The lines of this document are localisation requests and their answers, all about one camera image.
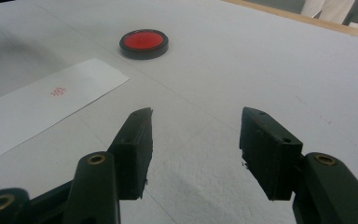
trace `red marking on paper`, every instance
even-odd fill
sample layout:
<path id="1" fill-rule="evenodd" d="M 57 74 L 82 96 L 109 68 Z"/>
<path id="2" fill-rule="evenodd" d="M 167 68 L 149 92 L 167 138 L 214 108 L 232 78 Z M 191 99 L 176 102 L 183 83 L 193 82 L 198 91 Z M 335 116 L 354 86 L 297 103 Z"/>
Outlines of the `red marking on paper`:
<path id="1" fill-rule="evenodd" d="M 52 96 L 62 96 L 68 91 L 65 87 L 57 87 L 54 91 L 50 93 Z"/>

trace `wooden strip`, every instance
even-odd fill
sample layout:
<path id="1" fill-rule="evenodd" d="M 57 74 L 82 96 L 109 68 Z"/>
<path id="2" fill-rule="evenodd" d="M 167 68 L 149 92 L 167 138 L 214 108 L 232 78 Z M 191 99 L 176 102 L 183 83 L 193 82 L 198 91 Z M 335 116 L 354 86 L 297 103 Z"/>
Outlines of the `wooden strip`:
<path id="1" fill-rule="evenodd" d="M 279 9 L 272 8 L 272 7 L 261 6 L 261 5 L 246 2 L 243 0 L 222 0 L 222 1 L 236 4 L 236 5 L 243 6 L 243 7 L 253 8 L 253 9 L 256 9 L 259 11 L 267 12 L 269 14 L 277 15 L 280 17 L 285 17 L 287 19 L 291 19 L 291 20 L 295 20 L 295 21 L 301 21 L 301 22 L 304 22 L 307 24 L 319 26 L 319 27 L 333 30 L 333 31 L 338 31 L 338 32 L 341 32 L 344 34 L 358 36 L 358 29 L 349 27 L 349 26 L 344 26 L 344 25 L 337 24 L 337 23 L 333 23 L 331 21 L 322 21 L 322 20 L 311 18 L 311 17 L 302 16 L 302 15 L 299 15 L 296 13 L 279 10 Z"/>

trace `tabletop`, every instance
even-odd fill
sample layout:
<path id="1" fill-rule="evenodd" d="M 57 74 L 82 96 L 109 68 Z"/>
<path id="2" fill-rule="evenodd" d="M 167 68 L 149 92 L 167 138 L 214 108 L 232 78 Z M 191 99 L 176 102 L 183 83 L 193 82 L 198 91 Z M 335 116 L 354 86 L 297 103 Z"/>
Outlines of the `tabletop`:
<path id="1" fill-rule="evenodd" d="M 156 29 L 163 56 L 123 57 L 120 38 Z M 0 189 L 36 197 L 107 150 L 127 116 L 151 107 L 154 153 L 142 200 L 122 223 L 296 223 L 242 166 L 244 106 L 269 113 L 358 178 L 358 37 L 217 0 L 19 0 L 0 4 L 0 96 L 97 58 L 129 77 L 0 157 Z"/>

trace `white paper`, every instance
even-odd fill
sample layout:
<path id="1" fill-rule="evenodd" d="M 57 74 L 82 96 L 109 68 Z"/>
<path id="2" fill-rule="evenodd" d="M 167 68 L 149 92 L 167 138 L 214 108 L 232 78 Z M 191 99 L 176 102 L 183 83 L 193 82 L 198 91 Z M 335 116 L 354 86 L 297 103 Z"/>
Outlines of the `white paper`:
<path id="1" fill-rule="evenodd" d="M 128 79 L 107 63 L 91 59 L 0 97 L 0 155 Z"/>

